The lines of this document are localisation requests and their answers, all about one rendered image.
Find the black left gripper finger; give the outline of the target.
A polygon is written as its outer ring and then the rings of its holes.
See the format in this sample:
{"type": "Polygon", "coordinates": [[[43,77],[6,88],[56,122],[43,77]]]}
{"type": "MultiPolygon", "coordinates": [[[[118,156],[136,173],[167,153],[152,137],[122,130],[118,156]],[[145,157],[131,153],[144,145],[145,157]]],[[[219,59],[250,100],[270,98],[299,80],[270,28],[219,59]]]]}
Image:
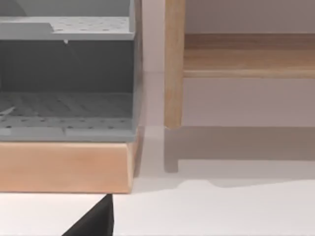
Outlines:
{"type": "Polygon", "coordinates": [[[107,194],[62,236],[113,236],[113,195],[107,194]]]}

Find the pale wooden drawer front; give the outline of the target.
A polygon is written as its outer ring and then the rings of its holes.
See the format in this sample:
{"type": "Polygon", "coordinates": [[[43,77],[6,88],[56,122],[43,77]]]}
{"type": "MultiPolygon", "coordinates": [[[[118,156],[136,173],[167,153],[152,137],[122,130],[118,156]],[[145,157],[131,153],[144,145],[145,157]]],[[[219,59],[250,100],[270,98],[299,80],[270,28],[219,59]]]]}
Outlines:
{"type": "Polygon", "coordinates": [[[0,192],[129,193],[138,144],[0,142],[0,192]]]}

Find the grey pierced drawer inside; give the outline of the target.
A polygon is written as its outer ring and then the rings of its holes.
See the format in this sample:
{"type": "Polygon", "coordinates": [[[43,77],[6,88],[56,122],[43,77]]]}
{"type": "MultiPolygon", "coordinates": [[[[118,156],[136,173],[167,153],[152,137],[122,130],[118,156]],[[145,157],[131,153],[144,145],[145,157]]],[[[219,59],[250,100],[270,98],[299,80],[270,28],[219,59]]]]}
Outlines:
{"type": "Polygon", "coordinates": [[[133,141],[141,54],[134,40],[0,41],[0,141],[133,141]]]}

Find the wooden cupboard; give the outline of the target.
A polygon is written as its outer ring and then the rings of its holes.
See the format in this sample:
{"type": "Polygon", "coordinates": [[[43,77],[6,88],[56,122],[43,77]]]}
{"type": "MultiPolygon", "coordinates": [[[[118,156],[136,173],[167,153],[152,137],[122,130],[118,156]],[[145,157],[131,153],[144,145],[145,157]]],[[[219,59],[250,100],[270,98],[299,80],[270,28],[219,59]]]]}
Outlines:
{"type": "Polygon", "coordinates": [[[0,0],[0,41],[3,40],[134,40],[142,47],[143,72],[142,1],[0,0]]]}

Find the wooden open shelf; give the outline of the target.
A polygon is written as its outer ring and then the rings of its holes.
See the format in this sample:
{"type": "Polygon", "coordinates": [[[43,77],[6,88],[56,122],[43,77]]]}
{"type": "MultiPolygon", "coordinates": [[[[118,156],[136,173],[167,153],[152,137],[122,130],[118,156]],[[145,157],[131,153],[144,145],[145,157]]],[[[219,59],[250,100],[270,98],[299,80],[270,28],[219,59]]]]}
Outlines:
{"type": "Polygon", "coordinates": [[[182,125],[184,78],[315,79],[315,33],[186,34],[186,0],[165,0],[164,125],[182,125]]]}

